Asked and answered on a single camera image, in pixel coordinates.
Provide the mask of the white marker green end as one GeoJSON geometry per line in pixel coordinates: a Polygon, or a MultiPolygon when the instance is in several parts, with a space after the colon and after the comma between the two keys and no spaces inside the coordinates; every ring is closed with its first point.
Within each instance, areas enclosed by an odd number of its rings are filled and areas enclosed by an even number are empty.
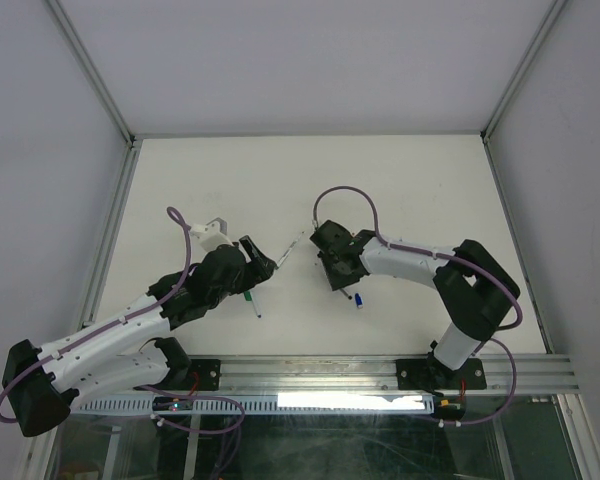
{"type": "Polygon", "coordinates": [[[301,241],[301,239],[303,238],[305,234],[305,231],[301,231],[295,238],[294,240],[290,243],[290,245],[287,247],[287,249],[284,251],[284,253],[282,254],[282,256],[279,258],[279,260],[276,262],[276,270],[279,270],[282,265],[285,263],[285,261],[289,258],[289,256],[291,255],[292,251],[294,250],[294,248],[298,245],[298,243],[301,241]]]}

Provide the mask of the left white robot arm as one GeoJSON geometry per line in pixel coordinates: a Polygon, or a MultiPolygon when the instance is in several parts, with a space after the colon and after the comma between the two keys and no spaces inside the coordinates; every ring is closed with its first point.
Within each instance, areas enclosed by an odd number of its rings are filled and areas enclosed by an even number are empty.
{"type": "Polygon", "coordinates": [[[268,281],[276,268],[243,236],[163,276],[105,321],[41,346],[28,339],[14,344],[2,378],[0,422],[14,423],[24,437],[35,437],[100,395],[144,385],[181,387],[190,361],[173,331],[204,317],[227,297],[268,281]]]}

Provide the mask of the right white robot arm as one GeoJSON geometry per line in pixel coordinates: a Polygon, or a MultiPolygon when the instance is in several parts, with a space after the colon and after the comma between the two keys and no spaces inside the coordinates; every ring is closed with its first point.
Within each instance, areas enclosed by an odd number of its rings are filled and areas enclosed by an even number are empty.
{"type": "Polygon", "coordinates": [[[502,327],[510,310],[522,317],[520,288],[477,241],[466,239],[452,249],[434,250],[390,242],[371,230],[352,234],[328,220],[310,237],[318,249],[328,283],[341,290],[371,275],[415,282],[435,290],[451,325],[431,347],[428,378],[449,387],[477,349],[502,327]]]}

